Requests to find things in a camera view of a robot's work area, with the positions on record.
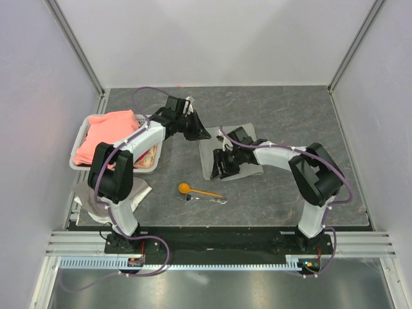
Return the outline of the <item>grey cloth napkin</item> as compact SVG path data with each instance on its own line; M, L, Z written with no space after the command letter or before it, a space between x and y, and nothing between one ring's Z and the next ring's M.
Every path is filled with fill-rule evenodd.
M264 173L263 167L251 159L250 152L236 145L225 144L218 127L208 127L209 139L199 141L200 161L205 180L231 181Z

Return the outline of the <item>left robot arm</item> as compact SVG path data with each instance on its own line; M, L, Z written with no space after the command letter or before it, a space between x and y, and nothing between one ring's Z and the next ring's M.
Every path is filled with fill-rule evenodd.
M141 237L134 233L138 221L131 210L134 164L150 148L181 133L188 141L211 138L204 128L192 98L169 95L164 107L145 116L143 126L114 144L96 146L88 175L88 186L94 200L108 210L113 230L120 234L119 246L134 253L141 246Z

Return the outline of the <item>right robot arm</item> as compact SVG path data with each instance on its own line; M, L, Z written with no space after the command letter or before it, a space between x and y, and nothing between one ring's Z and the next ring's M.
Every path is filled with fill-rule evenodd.
M221 147L213 150L212 179L239 174L245 164L267 165L292 173L304 200L297 225L300 233L294 243L296 249L305 254L315 249L317 236L323 230L326 208L344 185L344 176L326 149L319 143L292 147L265 139L254 140L243 127L230 133L219 131L216 138Z

